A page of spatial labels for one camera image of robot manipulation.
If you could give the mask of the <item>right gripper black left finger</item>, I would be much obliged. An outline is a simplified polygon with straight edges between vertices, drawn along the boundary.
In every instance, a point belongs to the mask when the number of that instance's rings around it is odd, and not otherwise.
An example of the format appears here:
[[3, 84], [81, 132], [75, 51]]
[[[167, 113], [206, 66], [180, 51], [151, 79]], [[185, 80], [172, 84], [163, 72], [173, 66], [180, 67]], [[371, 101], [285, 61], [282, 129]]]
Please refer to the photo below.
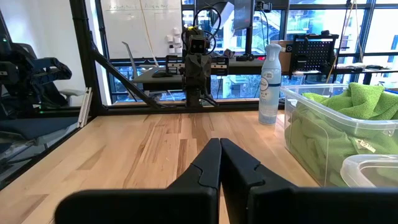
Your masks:
[[167, 188], [75, 192], [57, 206], [55, 224], [219, 224], [220, 167], [213, 138]]

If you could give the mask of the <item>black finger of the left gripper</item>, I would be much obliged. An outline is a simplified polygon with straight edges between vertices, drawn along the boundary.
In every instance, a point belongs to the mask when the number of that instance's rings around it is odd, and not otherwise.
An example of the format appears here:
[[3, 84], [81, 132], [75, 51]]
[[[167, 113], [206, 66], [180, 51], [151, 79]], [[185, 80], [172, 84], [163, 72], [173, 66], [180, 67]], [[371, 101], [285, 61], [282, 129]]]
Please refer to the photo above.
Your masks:
[[211, 59], [201, 58], [199, 59], [199, 84], [200, 86], [205, 86], [207, 78], [211, 75]]
[[194, 86], [196, 85], [196, 79], [199, 74], [199, 63], [196, 59], [186, 59], [185, 61], [185, 79], [187, 86]]

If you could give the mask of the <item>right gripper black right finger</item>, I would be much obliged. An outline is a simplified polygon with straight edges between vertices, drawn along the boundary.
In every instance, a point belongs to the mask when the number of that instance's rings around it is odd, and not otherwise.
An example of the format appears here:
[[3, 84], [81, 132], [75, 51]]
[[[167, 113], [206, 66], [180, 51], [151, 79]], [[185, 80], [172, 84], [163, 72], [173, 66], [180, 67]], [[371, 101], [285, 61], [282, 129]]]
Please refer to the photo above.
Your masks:
[[229, 139], [220, 143], [230, 224], [398, 224], [398, 189], [298, 187]]

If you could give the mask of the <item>green microfiber towel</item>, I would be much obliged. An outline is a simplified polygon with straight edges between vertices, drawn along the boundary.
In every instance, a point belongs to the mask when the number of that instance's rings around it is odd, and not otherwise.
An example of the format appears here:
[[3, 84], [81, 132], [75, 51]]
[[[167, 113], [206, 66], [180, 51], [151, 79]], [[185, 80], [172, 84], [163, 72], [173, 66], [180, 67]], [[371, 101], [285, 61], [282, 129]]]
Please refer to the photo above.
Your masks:
[[288, 150], [323, 186], [345, 187], [343, 161], [357, 154], [398, 154], [398, 129], [345, 125], [299, 103], [285, 129]]
[[304, 97], [355, 119], [398, 120], [398, 95], [383, 86], [350, 83], [340, 95], [332, 97], [304, 93]]

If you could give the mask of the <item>dark desk with mouse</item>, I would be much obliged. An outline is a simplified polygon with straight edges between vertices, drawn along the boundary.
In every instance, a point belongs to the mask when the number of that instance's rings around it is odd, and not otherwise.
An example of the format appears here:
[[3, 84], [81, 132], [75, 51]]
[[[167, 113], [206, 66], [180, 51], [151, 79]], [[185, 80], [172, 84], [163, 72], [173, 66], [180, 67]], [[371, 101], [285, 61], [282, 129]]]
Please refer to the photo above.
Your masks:
[[[263, 60], [255, 58], [253, 61], [237, 62], [235, 59], [229, 61], [228, 75], [260, 75]], [[165, 68], [152, 68], [147, 70], [142, 75], [133, 79], [133, 83], [143, 84], [143, 89], [147, 90], [181, 90], [182, 76], [173, 75], [172, 77], [154, 78], [152, 75], [158, 70], [165, 70]]]

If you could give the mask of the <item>white whiteboard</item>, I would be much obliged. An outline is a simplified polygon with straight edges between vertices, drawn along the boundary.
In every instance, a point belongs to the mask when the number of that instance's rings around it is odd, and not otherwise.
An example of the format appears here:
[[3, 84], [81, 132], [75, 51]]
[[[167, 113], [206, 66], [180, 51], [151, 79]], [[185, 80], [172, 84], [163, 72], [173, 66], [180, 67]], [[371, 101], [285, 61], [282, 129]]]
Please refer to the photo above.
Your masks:
[[182, 43], [167, 42], [182, 28], [182, 0], [100, 0], [109, 57], [129, 58], [123, 42], [135, 58], [165, 57], [169, 47]]

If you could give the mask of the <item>clear plastic bin white label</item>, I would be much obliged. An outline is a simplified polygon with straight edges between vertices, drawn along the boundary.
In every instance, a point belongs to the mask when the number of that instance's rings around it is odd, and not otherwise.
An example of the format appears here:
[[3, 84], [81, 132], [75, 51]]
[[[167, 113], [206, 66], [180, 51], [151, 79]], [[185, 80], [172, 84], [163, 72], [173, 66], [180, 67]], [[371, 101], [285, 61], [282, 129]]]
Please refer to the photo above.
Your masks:
[[398, 188], [398, 155], [349, 156], [343, 161], [340, 175], [349, 187]]

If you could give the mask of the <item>white air freshener spray bottle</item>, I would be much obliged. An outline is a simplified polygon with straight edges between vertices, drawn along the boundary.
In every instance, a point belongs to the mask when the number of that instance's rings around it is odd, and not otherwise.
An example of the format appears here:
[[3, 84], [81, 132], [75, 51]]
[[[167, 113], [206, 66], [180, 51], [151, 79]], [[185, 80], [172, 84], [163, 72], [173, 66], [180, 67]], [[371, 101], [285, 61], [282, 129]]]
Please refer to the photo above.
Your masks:
[[259, 85], [259, 122], [272, 125], [276, 123], [279, 108], [280, 86], [282, 81], [279, 53], [281, 46], [266, 46], [266, 59], [262, 65]]

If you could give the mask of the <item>black monitor on pole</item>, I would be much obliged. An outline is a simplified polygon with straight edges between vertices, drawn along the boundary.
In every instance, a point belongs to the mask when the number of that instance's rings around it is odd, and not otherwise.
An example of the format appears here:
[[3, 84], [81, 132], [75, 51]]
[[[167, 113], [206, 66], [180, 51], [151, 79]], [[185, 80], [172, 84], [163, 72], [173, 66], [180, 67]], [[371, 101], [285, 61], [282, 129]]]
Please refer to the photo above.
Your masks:
[[234, 0], [234, 30], [246, 31], [245, 52], [252, 53], [255, 0]]

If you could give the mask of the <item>brown cardboard box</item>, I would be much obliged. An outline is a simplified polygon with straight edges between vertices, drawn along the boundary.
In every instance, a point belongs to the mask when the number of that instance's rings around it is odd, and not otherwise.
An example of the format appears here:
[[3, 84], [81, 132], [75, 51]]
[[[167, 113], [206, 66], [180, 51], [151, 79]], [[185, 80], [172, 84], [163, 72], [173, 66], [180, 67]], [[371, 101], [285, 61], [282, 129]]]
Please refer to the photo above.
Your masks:
[[281, 64], [281, 69], [282, 72], [289, 72], [293, 42], [291, 40], [272, 40], [271, 43], [278, 44], [281, 46], [281, 51], [279, 53], [279, 61]]

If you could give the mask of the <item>black webcam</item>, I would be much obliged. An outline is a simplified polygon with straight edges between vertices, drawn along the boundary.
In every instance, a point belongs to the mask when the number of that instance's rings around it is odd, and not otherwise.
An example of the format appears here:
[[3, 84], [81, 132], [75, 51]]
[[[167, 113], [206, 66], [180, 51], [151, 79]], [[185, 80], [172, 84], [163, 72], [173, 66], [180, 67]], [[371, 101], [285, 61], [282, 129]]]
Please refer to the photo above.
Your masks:
[[272, 3], [264, 2], [264, 1], [257, 1], [256, 5], [255, 5], [255, 10], [265, 12], [265, 13], [271, 12], [272, 11]]

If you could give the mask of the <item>white aluminium strips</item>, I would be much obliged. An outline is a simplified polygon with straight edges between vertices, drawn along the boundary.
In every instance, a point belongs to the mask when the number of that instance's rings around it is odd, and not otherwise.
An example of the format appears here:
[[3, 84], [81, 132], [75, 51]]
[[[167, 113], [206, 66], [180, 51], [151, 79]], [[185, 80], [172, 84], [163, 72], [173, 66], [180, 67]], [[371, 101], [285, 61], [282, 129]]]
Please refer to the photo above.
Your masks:
[[83, 95], [82, 105], [80, 107], [77, 128], [83, 128], [87, 124], [88, 115], [90, 113], [92, 94], [93, 93], [92, 93], [91, 87], [87, 87], [85, 89], [85, 94]]

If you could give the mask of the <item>black pegboard rack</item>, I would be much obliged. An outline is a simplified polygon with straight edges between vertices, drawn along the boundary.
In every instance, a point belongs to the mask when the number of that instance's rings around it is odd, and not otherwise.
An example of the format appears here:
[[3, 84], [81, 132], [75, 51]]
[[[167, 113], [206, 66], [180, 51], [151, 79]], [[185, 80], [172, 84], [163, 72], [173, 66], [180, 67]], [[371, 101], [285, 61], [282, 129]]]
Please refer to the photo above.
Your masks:
[[335, 44], [338, 34], [324, 30], [318, 34], [294, 35], [290, 72], [329, 74], [335, 64]]

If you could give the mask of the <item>dark desk with pegboard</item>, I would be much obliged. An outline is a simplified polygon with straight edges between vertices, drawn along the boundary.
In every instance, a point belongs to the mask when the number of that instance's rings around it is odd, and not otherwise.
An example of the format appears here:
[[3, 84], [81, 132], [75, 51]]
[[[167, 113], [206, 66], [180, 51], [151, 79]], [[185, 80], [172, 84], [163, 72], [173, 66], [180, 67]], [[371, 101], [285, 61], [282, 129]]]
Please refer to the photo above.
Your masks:
[[317, 77], [325, 77], [325, 82], [326, 83], [335, 83], [336, 80], [338, 79], [339, 75], [350, 75], [354, 76], [353, 78], [350, 78], [352, 82], [357, 82], [358, 79], [356, 78], [357, 75], [363, 74], [364, 79], [363, 83], [365, 85], [369, 85], [371, 83], [372, 77], [374, 74], [390, 74], [390, 73], [395, 73], [398, 75], [398, 68], [397, 69], [367, 69], [367, 68], [332, 68], [330, 70], [325, 70], [325, 71], [318, 71], [318, 70], [307, 70], [307, 71], [301, 71], [301, 70], [295, 70], [295, 71], [288, 71], [288, 72], [282, 72], [282, 76], [287, 76], [289, 79], [291, 79], [293, 76], [303, 76], [306, 79], [309, 76], [317, 76]]

